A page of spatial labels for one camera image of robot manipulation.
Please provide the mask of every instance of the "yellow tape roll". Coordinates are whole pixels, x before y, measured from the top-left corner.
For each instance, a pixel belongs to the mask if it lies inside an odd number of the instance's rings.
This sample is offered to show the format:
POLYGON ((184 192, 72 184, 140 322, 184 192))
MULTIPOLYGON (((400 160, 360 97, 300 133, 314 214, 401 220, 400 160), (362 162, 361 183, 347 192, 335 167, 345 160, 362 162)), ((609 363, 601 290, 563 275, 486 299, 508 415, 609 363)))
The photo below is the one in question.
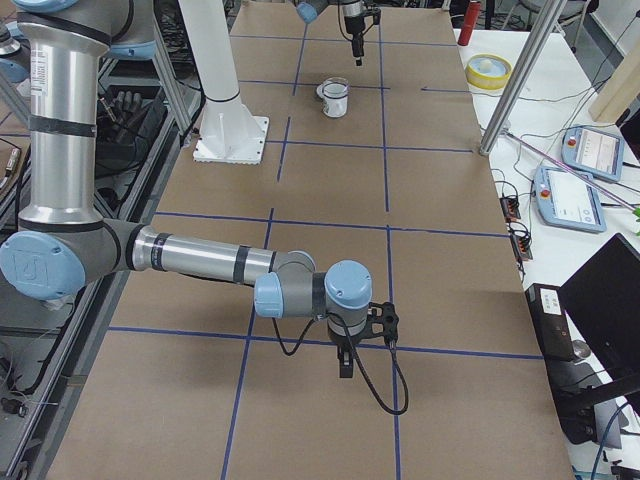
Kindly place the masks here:
POLYGON ((507 84, 511 70, 511 64, 504 58, 482 53, 469 59, 465 74, 467 82, 474 87, 498 90, 507 84))

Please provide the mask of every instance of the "blue cable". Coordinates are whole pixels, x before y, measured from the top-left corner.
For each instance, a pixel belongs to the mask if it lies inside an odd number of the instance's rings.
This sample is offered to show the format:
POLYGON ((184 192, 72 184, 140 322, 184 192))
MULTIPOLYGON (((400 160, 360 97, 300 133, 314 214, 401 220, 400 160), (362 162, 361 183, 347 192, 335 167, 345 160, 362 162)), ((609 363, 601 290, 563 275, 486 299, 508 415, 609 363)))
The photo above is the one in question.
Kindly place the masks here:
POLYGON ((607 440, 607 436, 609 435, 609 430, 611 430, 611 425, 613 425, 613 421, 616 418, 618 418, 618 415, 620 414, 622 409, 624 407, 626 407, 627 405, 629 405, 629 402, 623 403, 622 405, 620 405, 616 409, 614 414, 611 415, 611 418, 609 419, 609 423, 607 423, 607 428, 604 429, 604 434, 602 435, 602 438, 600 439, 600 447, 598 448, 598 453, 596 454, 596 459, 593 462, 593 470, 591 470, 591 480, 594 480, 596 478, 596 471, 598 470, 598 463, 600 463, 600 455, 602 455, 602 450, 604 450, 604 442, 607 440))

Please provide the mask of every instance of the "white table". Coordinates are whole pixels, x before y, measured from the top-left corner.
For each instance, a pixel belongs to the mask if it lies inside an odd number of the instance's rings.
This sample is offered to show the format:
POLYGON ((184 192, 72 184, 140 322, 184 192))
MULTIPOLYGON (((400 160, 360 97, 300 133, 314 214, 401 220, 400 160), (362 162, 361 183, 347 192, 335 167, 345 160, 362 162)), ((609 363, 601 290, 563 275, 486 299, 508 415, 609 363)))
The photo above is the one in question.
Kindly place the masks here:
MULTIPOLYGON (((492 53, 507 59, 515 66, 518 55, 524 46, 528 33, 524 32, 500 32, 476 30, 473 32, 470 44, 460 47, 460 57, 466 66, 468 59, 479 53, 492 53)), ((522 137, 526 134, 548 135, 569 125, 565 122, 572 116, 576 107, 584 102, 584 106, 579 110, 578 115, 572 124, 599 125, 605 131, 618 133, 615 126, 602 126, 593 122, 588 112, 588 107, 593 103, 596 95, 587 99, 591 90, 588 90, 591 82, 584 74, 580 64, 572 54, 569 46, 560 34, 552 34, 531 72, 525 88, 520 96, 529 99, 559 99, 572 96, 581 92, 588 92, 586 95, 579 95, 568 98, 560 102, 527 101, 518 100, 510 117, 509 129, 515 135, 522 137)), ((474 94, 474 106, 478 121, 484 128, 489 122, 491 115, 498 103, 497 92, 486 92, 470 86, 474 94)), ((564 132, 551 138, 524 137, 530 143, 542 151, 547 152, 554 158, 560 158, 560 145, 564 132)), ((504 172, 506 180, 515 185, 520 194, 529 191, 530 182, 514 170, 517 161, 519 146, 514 141, 501 137, 489 157, 492 168, 500 169, 504 172)), ((532 178, 541 158, 522 148, 520 161, 517 164, 518 170, 529 178, 532 178)), ((631 150, 625 148, 625 161, 637 164, 631 150)), ((502 179, 499 171, 494 171, 496 180, 502 179)), ((617 185, 602 182, 630 203, 640 203, 640 195, 630 192, 617 185)), ((640 170, 624 167, 620 183, 634 188, 640 188, 640 170)), ((497 184, 498 192, 502 191, 502 185, 497 184)), ((505 193, 511 194, 510 187, 505 186, 505 193)), ((562 285, 584 262, 586 262, 614 233, 621 232, 635 248, 640 250, 640 239, 636 232, 640 229, 640 224, 635 222, 635 217, 624 209, 605 208, 605 220, 607 231, 601 234, 582 233, 567 229, 550 227, 542 223, 535 203, 530 204, 530 197, 521 196, 520 211, 525 223, 532 232, 533 243, 531 250, 533 261, 525 262, 525 278, 523 287, 526 289, 532 283, 548 283, 552 285, 562 285)), ((613 203, 606 197, 601 196, 603 203, 613 203)), ((570 324, 572 338, 580 338, 578 331, 570 324)), ((601 370, 602 366, 593 358, 588 359, 592 368, 601 370)), ((600 378, 603 382, 610 381, 608 375, 602 374, 600 378)), ((631 409, 625 409, 627 418, 631 418, 632 430, 640 432, 640 424, 637 423, 631 409)), ((609 450, 607 457, 609 461, 618 459, 624 460, 623 465, 640 469, 640 439, 638 437, 622 437, 622 450, 609 450)), ((590 472, 593 460, 597 451, 597 445, 584 444, 573 446, 567 442, 569 454, 577 470, 590 472)), ((599 472, 609 473, 610 463, 600 462, 599 472)))

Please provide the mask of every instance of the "cup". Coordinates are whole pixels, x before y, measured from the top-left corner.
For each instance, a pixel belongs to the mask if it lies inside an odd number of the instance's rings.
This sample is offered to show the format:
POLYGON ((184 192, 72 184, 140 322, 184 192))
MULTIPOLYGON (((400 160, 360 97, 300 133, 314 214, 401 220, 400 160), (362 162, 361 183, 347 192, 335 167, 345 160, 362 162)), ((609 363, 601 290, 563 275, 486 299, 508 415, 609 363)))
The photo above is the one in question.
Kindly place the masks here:
POLYGON ((340 77, 328 78, 322 83, 322 111, 327 117, 340 118, 347 113, 349 82, 340 77))

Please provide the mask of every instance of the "red cylinder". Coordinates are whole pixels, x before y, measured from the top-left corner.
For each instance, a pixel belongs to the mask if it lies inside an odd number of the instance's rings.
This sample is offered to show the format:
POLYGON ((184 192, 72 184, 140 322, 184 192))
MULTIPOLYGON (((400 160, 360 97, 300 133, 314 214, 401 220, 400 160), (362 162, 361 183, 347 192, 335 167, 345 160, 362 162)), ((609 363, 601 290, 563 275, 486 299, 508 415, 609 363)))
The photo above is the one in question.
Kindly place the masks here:
POLYGON ((462 30, 460 31, 460 36, 458 37, 458 45, 462 45, 463 47, 469 45, 471 32, 473 32, 473 29, 476 26, 479 15, 480 1, 471 0, 471 2, 469 2, 469 6, 467 7, 467 13, 464 14, 464 24, 462 25, 462 30))

